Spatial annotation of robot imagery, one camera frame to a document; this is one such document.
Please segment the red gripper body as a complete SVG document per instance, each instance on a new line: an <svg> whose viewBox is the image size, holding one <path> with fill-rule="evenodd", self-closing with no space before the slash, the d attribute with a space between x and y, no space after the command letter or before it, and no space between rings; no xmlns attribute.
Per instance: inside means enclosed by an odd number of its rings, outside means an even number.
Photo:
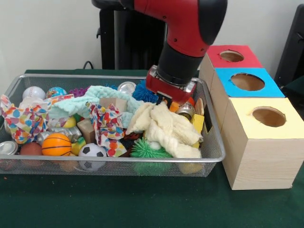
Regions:
<svg viewBox="0 0 304 228"><path fill-rule="evenodd" d="M185 86L172 85L159 77L156 68L150 68L146 77L146 88L181 105L192 96L196 83L190 81Z"/></svg>

